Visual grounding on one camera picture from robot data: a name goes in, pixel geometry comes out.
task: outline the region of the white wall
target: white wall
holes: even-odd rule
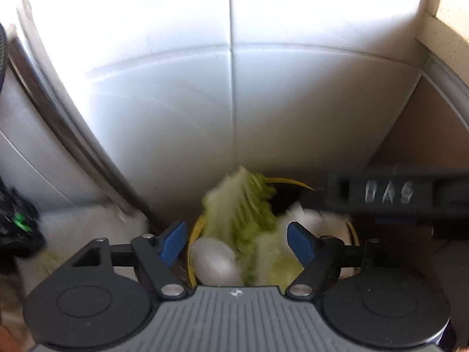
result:
[[[413,90],[421,0],[30,0],[97,139],[166,217],[237,164],[364,164]]]
[[[106,199],[41,120],[9,68],[0,94],[0,176],[42,211]]]

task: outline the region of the green lettuce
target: green lettuce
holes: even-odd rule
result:
[[[277,219],[268,203],[274,193],[263,175],[239,167],[202,201],[203,236],[219,239],[232,248],[248,286],[256,280],[257,238],[277,228]]]
[[[282,292],[303,271],[297,258],[281,248],[283,229],[261,234],[257,238],[255,286],[278,286]]]

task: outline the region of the gray gripper base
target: gray gripper base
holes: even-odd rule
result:
[[[438,352],[436,346],[414,351]],[[50,352],[37,346],[34,352]],[[276,287],[198,287],[163,303],[138,335],[109,352],[364,352],[334,333],[316,308],[284,298]]]

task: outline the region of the blue gripper pad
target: blue gripper pad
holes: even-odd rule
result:
[[[179,253],[187,243],[187,225],[184,221],[174,223],[166,229],[160,239],[159,256],[169,267],[176,260]]]
[[[304,268],[315,258],[317,238],[298,222],[292,222],[288,225],[287,242]]]

